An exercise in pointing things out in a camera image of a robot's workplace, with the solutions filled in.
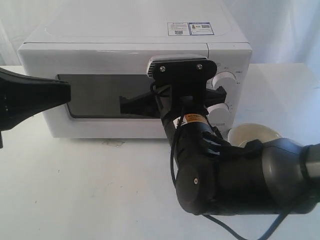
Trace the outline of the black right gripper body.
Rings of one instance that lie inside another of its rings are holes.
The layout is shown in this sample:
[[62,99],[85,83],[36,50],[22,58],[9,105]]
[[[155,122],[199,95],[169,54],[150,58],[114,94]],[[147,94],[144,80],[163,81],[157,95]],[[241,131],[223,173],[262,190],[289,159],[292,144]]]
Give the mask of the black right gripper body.
[[151,83],[150,91],[154,95],[163,125],[172,123],[184,114],[207,115],[205,106],[206,90],[194,84],[157,86]]

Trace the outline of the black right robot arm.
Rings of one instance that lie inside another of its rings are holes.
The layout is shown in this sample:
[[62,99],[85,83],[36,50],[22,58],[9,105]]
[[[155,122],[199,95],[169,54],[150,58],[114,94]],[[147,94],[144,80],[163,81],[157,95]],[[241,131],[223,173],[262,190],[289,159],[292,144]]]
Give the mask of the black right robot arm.
[[194,215],[307,214],[320,201],[319,145],[287,138],[238,147],[207,119],[226,91],[151,85],[150,93],[120,98],[123,113],[155,109],[170,144],[178,203]]

